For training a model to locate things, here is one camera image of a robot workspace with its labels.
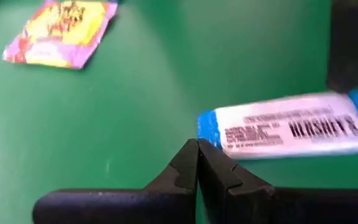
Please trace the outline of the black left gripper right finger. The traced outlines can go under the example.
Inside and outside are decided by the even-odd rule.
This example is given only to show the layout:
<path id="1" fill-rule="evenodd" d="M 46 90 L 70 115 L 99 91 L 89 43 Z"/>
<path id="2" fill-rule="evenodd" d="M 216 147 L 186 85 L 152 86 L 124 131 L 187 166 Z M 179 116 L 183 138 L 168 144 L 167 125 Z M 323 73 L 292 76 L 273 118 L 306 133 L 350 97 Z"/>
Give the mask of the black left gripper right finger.
<path id="1" fill-rule="evenodd" d="M 205 139 L 198 178 L 211 224 L 358 224 L 358 189 L 277 187 Z"/>

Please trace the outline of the green table mat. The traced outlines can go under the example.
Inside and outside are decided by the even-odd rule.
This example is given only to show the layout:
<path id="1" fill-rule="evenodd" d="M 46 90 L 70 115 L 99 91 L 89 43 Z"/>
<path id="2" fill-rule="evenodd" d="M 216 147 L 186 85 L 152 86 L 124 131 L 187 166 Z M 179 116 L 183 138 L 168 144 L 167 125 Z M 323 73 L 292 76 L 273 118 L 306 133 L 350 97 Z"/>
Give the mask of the green table mat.
<path id="1" fill-rule="evenodd" d="M 2 52 L 43 0 L 0 0 L 0 224 L 58 189 L 138 189 L 199 114 L 326 89 L 331 0 L 120 0 L 82 70 Z"/>

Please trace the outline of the white blue Hershey's bar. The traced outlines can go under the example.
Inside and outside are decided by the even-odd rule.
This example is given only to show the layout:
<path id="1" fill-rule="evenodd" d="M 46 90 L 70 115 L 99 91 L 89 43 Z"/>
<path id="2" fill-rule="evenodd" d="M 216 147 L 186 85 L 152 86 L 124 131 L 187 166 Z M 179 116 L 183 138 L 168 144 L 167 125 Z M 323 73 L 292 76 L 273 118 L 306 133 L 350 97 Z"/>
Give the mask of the white blue Hershey's bar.
<path id="1" fill-rule="evenodd" d="M 287 96 L 205 111 L 198 137 L 240 160 L 358 154 L 358 111 L 341 93 Z"/>

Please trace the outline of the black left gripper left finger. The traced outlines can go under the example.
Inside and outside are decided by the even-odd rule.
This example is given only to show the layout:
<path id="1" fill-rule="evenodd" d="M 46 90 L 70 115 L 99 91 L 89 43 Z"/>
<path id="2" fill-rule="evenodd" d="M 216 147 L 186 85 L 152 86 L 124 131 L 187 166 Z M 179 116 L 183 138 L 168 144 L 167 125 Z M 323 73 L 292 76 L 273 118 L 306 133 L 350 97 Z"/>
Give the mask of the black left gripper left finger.
<path id="1" fill-rule="evenodd" d="M 142 189 L 60 189 L 34 204 L 34 224 L 195 224 L 198 142 L 189 139 Z"/>

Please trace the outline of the yellow Sour Patch candy packet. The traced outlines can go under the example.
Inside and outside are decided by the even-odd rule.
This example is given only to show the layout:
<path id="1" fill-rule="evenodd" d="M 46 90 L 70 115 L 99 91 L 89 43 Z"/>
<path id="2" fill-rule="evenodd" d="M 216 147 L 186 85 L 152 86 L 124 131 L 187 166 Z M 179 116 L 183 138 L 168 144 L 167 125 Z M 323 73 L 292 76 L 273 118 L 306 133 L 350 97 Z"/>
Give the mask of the yellow Sour Patch candy packet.
<path id="1" fill-rule="evenodd" d="M 11 63 L 82 69 L 114 17 L 118 0 L 45 0 L 7 45 Z"/>

